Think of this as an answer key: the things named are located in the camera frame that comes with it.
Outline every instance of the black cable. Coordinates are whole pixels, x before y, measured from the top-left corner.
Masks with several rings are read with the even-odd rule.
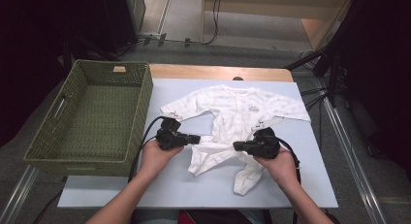
[[[290,150],[291,155],[293,156],[294,159],[294,165],[296,166],[296,174],[297,174],[297,180],[299,181],[299,184],[301,184],[301,175],[300,175],[300,160],[299,158],[297,158],[296,153],[293,151],[293,149],[290,147],[289,144],[287,144],[287,142],[285,142],[284,140],[275,137],[279,142],[281,142],[288,150]]]
[[[146,145],[148,142],[150,142],[151,140],[153,140],[155,138],[155,136],[149,138],[147,141],[145,141],[145,143],[143,145]]]
[[[153,124],[154,124],[158,119],[164,119],[164,117],[163,117],[163,116],[157,116],[156,118],[154,118],[153,121],[151,121],[150,125],[148,125],[148,128],[147,128],[147,130],[145,131],[144,136],[142,137],[142,141],[141,141],[141,144],[140,144],[140,146],[139,146],[139,148],[138,148],[138,150],[137,150],[136,157],[133,159],[133,163],[132,163],[132,165],[131,165],[128,182],[130,182],[130,181],[133,179],[133,177],[134,177],[134,173],[135,173],[135,171],[136,171],[137,162],[138,162],[138,160],[139,160],[139,155],[140,155],[140,152],[142,151],[142,147],[144,146],[145,138],[147,137],[147,134],[148,134],[148,132],[150,131],[150,129],[151,129],[151,127],[153,126]]]
[[[302,95],[306,95],[306,94],[310,94],[310,93],[314,93],[314,92],[318,92],[318,91],[323,91],[323,90],[327,90],[327,89],[328,89],[327,87],[315,88],[315,89],[302,91],[300,94],[302,96]]]
[[[308,106],[306,107],[306,108],[307,108],[307,111],[310,111],[311,108],[314,107],[315,104],[317,104],[319,101],[323,101],[328,95],[329,95],[328,93],[325,93],[325,94],[323,94],[323,95],[315,98],[315,99],[314,99],[314,100],[315,100],[314,103],[312,103],[312,104],[310,104],[310,105],[308,105]]]
[[[311,50],[306,50],[306,51],[300,53],[300,59],[305,58],[305,54],[306,54],[307,52],[308,52],[307,55],[309,55],[309,54],[311,54],[311,53],[314,53],[315,50],[312,50],[312,49],[311,49]],[[313,70],[314,67],[315,67],[315,64],[314,64],[314,63],[312,62],[312,60],[311,60],[311,61],[308,61],[308,62],[302,64],[302,66],[303,66],[305,69]]]
[[[217,39],[218,36],[218,15],[220,13],[220,5],[221,0],[218,0],[218,7],[217,7],[217,15],[215,14],[215,6],[217,4],[217,0],[214,0],[214,7],[212,8],[212,16],[214,17],[214,36],[209,40],[209,42],[202,43],[202,45],[209,45]]]
[[[324,99],[320,102],[320,105],[318,107],[318,113],[320,114],[320,120],[319,120],[319,122],[320,122],[319,123],[319,128],[320,128],[320,130],[319,130],[319,148],[320,148],[320,152],[323,149],[323,133],[322,133],[322,130],[321,130],[321,122],[323,121],[323,116],[321,114],[321,108],[323,106],[323,102],[324,102]]]
[[[308,107],[310,107],[312,104],[317,102],[320,98],[321,98],[321,95],[305,103],[305,107],[307,108],[307,110],[308,110]]]
[[[120,54],[117,55],[117,57],[124,55],[128,50],[130,50],[130,47],[127,47],[126,49],[124,49],[124,51],[122,51]]]
[[[185,41],[180,41],[180,40],[160,40],[160,39],[157,39],[157,38],[155,38],[155,37],[146,37],[146,39],[150,39],[150,41],[158,41],[158,42],[160,42],[160,41],[162,41],[162,42],[168,42],[168,43],[183,43],[183,44],[190,44],[190,45],[203,45],[203,43],[201,43],[201,42],[185,42]]]
[[[301,174],[300,174],[300,160],[297,158],[296,153],[293,151],[293,149],[290,147],[287,142],[285,142],[282,139],[279,139],[275,137],[279,142],[281,142],[288,150],[290,150],[291,155],[293,156],[294,159],[294,165],[296,166],[296,174],[297,174],[297,180],[299,181],[299,184],[301,184]],[[297,216],[297,213],[294,211],[293,213],[293,224],[297,224],[299,221],[299,217]]]
[[[48,203],[45,205],[43,210],[37,215],[36,219],[34,220],[33,224],[38,224],[42,220],[43,216],[45,215],[48,207],[63,193],[63,189],[58,192],[54,197],[51,198],[51,200],[48,201]]]

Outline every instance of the forearm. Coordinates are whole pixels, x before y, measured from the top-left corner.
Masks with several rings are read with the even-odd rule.
[[[153,179],[154,177],[146,174],[137,174],[117,196],[94,214],[87,223],[127,223]]]
[[[289,199],[294,211],[303,224],[332,223],[328,217],[318,208],[314,201],[302,189],[299,183],[281,188]]]

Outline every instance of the white garment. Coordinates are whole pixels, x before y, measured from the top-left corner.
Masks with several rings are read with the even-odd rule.
[[[180,120],[203,112],[214,115],[211,136],[202,136],[194,144],[191,165],[188,169],[199,176],[230,158],[246,163],[237,174],[234,191],[245,195],[261,178],[264,167],[252,156],[234,150],[233,142],[250,140],[251,127],[259,120],[275,117],[310,121],[305,105],[300,100],[267,92],[258,88],[238,89],[226,85],[206,87],[194,91],[161,108],[162,113],[178,115]]]

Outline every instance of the woven basket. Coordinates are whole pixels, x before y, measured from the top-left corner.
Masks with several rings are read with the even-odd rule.
[[[152,86],[147,63],[77,61],[23,160],[55,175],[127,176]]]

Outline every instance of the black equipment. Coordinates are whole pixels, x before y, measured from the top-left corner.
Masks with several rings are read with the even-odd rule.
[[[236,151],[246,151],[248,154],[273,159],[278,155],[280,143],[271,128],[258,130],[254,139],[247,142],[234,142]]]
[[[161,127],[157,130],[155,137],[162,149],[168,150],[176,146],[198,144],[200,142],[201,137],[198,135],[177,132],[180,125],[181,123],[173,118],[163,117],[163,122],[161,122]]]

